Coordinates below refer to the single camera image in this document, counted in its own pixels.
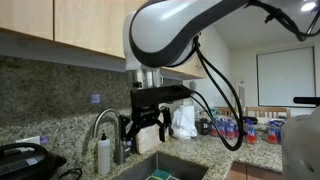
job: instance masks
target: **chrome faucet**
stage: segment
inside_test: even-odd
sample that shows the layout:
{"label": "chrome faucet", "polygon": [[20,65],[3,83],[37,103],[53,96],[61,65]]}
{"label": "chrome faucet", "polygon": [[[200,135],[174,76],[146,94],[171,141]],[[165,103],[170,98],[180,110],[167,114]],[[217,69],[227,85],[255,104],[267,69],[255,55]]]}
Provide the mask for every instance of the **chrome faucet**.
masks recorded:
{"label": "chrome faucet", "polygon": [[130,151],[130,148],[127,148],[127,142],[125,140],[121,140],[121,131],[123,129],[125,129],[125,127],[123,128],[122,126],[126,126],[127,124],[122,124],[123,122],[121,122],[122,120],[120,119],[120,112],[116,109],[106,109],[104,111],[102,111],[98,117],[96,118],[95,122],[94,122],[94,130],[93,130],[93,138],[97,138],[98,137],[98,130],[99,130],[99,125],[102,123],[100,122],[101,119],[103,119],[102,117],[107,114],[107,113],[114,113],[118,120],[112,119],[114,120],[114,126],[115,126],[115,151],[114,151],[114,159],[116,164],[121,165],[124,164],[126,162],[126,154],[128,154],[127,152]]}

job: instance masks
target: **window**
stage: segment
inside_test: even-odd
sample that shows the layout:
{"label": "window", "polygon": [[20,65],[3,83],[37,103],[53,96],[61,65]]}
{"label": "window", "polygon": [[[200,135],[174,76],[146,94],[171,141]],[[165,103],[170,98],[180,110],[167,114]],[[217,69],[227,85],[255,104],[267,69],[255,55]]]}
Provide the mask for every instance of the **window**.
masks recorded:
{"label": "window", "polygon": [[314,107],[293,98],[315,97],[313,47],[257,55],[259,106]]}

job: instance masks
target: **white bottle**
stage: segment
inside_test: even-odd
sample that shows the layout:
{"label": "white bottle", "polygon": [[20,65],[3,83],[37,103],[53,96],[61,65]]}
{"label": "white bottle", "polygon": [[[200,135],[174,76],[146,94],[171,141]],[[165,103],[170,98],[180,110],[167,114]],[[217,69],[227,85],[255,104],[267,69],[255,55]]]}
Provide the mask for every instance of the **white bottle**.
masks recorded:
{"label": "white bottle", "polygon": [[110,171],[110,140],[102,133],[98,141],[98,174],[106,175]]}

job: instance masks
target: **kitchen sink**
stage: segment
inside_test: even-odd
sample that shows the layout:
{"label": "kitchen sink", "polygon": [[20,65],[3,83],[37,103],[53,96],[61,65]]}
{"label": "kitchen sink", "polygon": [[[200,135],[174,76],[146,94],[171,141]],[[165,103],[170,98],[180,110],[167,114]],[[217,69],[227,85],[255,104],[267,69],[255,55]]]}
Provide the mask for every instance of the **kitchen sink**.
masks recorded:
{"label": "kitchen sink", "polygon": [[200,180],[208,167],[184,161],[163,153],[156,153],[148,159],[123,172],[116,180],[145,180],[156,170],[167,171],[173,176],[172,180]]}

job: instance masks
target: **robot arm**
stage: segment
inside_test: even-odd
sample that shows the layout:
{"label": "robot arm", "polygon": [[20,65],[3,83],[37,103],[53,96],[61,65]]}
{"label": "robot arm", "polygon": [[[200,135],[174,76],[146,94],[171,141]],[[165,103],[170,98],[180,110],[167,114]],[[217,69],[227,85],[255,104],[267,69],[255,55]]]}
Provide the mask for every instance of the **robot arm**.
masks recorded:
{"label": "robot arm", "polygon": [[[203,65],[204,62],[207,63],[226,81],[235,96],[238,108],[241,109],[240,101],[231,83],[218,70],[215,70],[216,68],[201,54],[197,44],[197,35],[207,26],[244,5],[263,8],[270,14],[267,16],[266,23],[276,19],[286,29],[293,32],[300,41],[320,34],[320,30],[311,33],[320,17],[320,8],[318,7],[314,9],[317,11],[317,15],[310,28],[307,33],[303,33],[281,9],[258,0],[149,0],[136,12],[131,13],[124,23],[124,54],[126,70],[129,73],[129,79],[131,79],[131,106],[134,123],[126,138],[133,138],[141,128],[154,124],[160,126],[161,132],[159,131],[159,133],[163,137],[161,133],[164,133],[171,122],[170,118],[167,118],[164,123],[159,122],[159,103],[188,98],[196,92],[183,86],[159,89],[160,73],[157,68],[182,65],[191,59],[195,50],[201,63]],[[218,88],[212,76],[210,74],[208,76]],[[235,115],[239,130],[242,131],[242,112],[240,111],[237,116],[225,94],[222,90],[219,91]],[[242,136],[243,133],[238,139],[239,143],[237,142],[232,150],[237,150],[241,146]],[[221,139],[226,147],[231,149],[231,146],[223,138]]]}
{"label": "robot arm", "polygon": [[127,70],[135,70],[139,62],[151,68],[183,64],[191,59],[193,38],[201,30],[247,3],[248,0],[149,0],[125,21]]}

